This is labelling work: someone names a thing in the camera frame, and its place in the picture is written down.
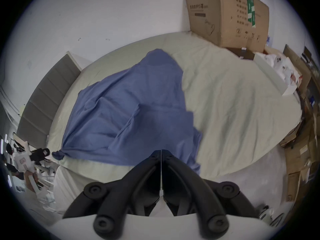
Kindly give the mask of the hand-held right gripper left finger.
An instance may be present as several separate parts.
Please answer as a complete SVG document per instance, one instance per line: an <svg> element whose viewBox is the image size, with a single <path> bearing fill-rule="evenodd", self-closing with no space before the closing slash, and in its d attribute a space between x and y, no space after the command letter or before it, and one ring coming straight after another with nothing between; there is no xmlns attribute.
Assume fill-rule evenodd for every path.
<svg viewBox="0 0 320 240"><path fill-rule="evenodd" d="M120 180L87 184L70 204L63 219L96 215L92 226L98 236L121 236L128 212L131 215L145 216L145 208L142 207L142 211L137 212L133 205L133 198L154 173L156 173L154 186L159 191L160 150L154 151Z"/></svg>

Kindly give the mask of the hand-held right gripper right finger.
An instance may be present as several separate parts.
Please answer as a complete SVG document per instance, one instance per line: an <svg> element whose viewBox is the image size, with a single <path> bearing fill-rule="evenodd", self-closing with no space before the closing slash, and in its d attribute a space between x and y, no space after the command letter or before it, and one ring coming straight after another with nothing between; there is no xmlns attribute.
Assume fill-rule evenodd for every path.
<svg viewBox="0 0 320 240"><path fill-rule="evenodd" d="M202 237L222 237L230 227L227 215L259 219L258 212L230 181L201 178L188 165L162 150L163 196L174 216L196 214Z"/></svg>

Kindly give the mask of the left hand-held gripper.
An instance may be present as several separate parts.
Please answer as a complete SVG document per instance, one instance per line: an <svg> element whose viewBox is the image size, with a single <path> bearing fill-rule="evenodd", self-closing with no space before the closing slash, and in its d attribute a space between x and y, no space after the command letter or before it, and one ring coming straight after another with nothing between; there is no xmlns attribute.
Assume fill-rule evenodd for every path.
<svg viewBox="0 0 320 240"><path fill-rule="evenodd" d="M40 148L31 152L28 142L23 142L23 147L25 151L13 153L14 166L20 173L25 173L26 171L34 173L34 163L40 163L45 160L50 155L50 150L48 148Z"/></svg>

